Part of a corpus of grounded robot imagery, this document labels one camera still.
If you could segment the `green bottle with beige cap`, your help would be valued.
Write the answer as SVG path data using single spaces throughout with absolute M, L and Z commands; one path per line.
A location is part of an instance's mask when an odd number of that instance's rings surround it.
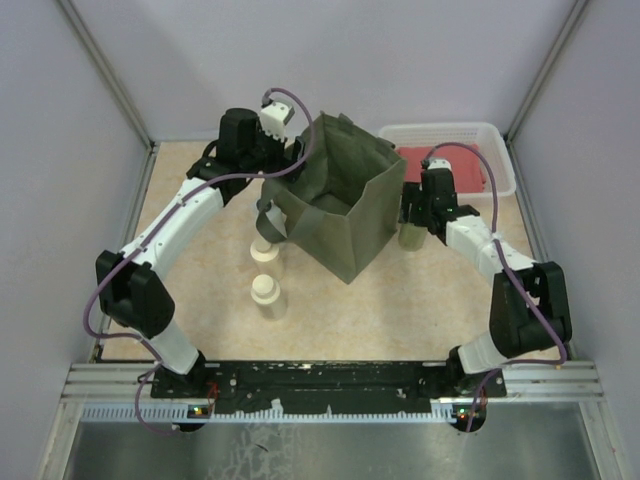
M 428 230 L 413 223 L 401 223 L 398 234 L 399 246 L 408 252 L 416 252 L 423 248 Z

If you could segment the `green canvas bag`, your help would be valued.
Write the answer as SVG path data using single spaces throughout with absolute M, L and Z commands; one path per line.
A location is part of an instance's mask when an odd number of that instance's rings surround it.
M 287 240 L 349 284 L 396 232 L 407 161 L 341 114 L 314 121 L 315 145 L 293 182 L 267 179 L 260 200 L 285 218 Z

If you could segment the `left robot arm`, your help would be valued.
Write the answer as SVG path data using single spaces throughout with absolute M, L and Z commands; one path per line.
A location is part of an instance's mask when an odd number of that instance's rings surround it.
M 197 366 L 200 352 L 174 319 L 175 303 L 163 280 L 195 234 L 251 180 L 298 170 L 303 142 L 296 141 L 292 153 L 285 151 L 293 115 L 293 107 L 282 101 L 270 101 L 259 112 L 227 110 L 218 138 L 205 147 L 158 217 L 119 251 L 104 251 L 96 260 L 101 311 L 143 342 L 186 396 L 206 389 L 208 373 Z

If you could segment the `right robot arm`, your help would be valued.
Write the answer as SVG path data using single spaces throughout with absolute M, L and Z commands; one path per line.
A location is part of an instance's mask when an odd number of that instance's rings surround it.
M 563 269 L 520 253 L 477 209 L 459 204 L 449 168 L 429 167 L 420 181 L 404 184 L 400 223 L 437 237 L 491 286 L 488 330 L 450 351 L 446 380 L 454 393 L 470 395 L 482 373 L 533 351 L 557 347 L 558 362 L 567 360 L 573 328 Z

